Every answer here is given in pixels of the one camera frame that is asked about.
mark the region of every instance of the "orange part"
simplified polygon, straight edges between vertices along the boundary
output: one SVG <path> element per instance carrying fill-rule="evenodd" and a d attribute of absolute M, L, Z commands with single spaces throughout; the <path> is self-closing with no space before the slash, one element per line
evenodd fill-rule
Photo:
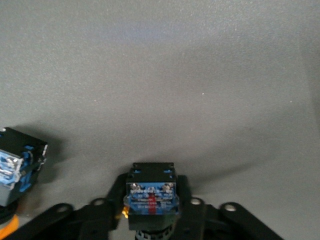
<path fill-rule="evenodd" d="M 14 215 L 11 222 L 4 228 L 0 229 L 0 240 L 12 234 L 15 230 L 18 229 L 18 227 L 19 227 L 19 218 L 17 217 L 17 215 Z"/>
<path fill-rule="evenodd" d="M 124 206 L 124 208 L 122 210 L 122 214 L 124 215 L 124 217 L 126 219 L 129 217 L 129 207 L 128 206 Z"/>

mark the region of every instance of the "gray surface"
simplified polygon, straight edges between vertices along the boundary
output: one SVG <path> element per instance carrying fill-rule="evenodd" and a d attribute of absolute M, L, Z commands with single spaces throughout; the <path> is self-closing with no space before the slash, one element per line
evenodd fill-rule
<path fill-rule="evenodd" d="M 0 123 L 50 143 L 22 223 L 174 161 L 215 206 L 320 236 L 319 1 L 1 1 Z M 115 239 L 126 239 L 122 227 Z"/>

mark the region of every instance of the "red marking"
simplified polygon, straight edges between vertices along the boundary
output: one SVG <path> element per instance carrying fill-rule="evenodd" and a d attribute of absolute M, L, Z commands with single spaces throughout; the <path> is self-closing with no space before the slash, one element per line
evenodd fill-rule
<path fill-rule="evenodd" d="M 149 194 L 148 197 L 148 207 L 149 207 L 149 214 L 150 215 L 155 215 L 156 211 L 157 211 L 157 201 L 156 201 L 156 197 L 153 193 Z"/>

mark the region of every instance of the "metal terminal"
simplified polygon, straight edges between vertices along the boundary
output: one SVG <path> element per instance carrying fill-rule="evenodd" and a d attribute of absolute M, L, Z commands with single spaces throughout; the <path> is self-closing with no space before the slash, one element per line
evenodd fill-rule
<path fill-rule="evenodd" d="M 141 189 L 141 186 L 140 186 L 139 184 L 137 184 L 137 183 L 132 183 L 132 184 L 130 185 L 130 188 L 131 188 L 132 190 L 138 191 L 138 190 Z"/>
<path fill-rule="evenodd" d="M 225 208 L 225 210 L 227 210 L 229 212 L 235 212 L 237 210 L 236 207 L 231 204 L 225 205 L 224 208 Z"/>
<path fill-rule="evenodd" d="M 190 202 L 193 205 L 200 205 L 201 204 L 201 201 L 198 198 L 192 198 Z"/>

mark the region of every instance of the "mounting hole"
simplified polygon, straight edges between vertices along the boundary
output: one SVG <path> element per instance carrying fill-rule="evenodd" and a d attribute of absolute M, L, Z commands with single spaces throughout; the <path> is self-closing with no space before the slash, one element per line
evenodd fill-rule
<path fill-rule="evenodd" d="M 227 204 L 224 206 L 224 209 L 229 211 L 229 212 L 235 212 L 237 209 L 235 206 L 231 205 L 231 204 Z"/>
<path fill-rule="evenodd" d="M 191 204 L 193 205 L 200 205 L 201 201 L 198 198 L 192 198 L 191 199 Z"/>
<path fill-rule="evenodd" d="M 105 200 L 103 200 L 102 198 L 99 198 L 99 199 L 96 199 L 93 201 L 93 205 L 95 205 L 95 206 L 100 206 L 104 203 L 105 203 Z"/>
<path fill-rule="evenodd" d="M 68 209 L 69 209 L 68 206 L 63 205 L 63 206 L 60 206 L 60 207 L 56 210 L 56 212 L 57 212 L 57 213 L 63 213 L 63 212 L 65 212 L 65 211 L 67 211 Z"/>

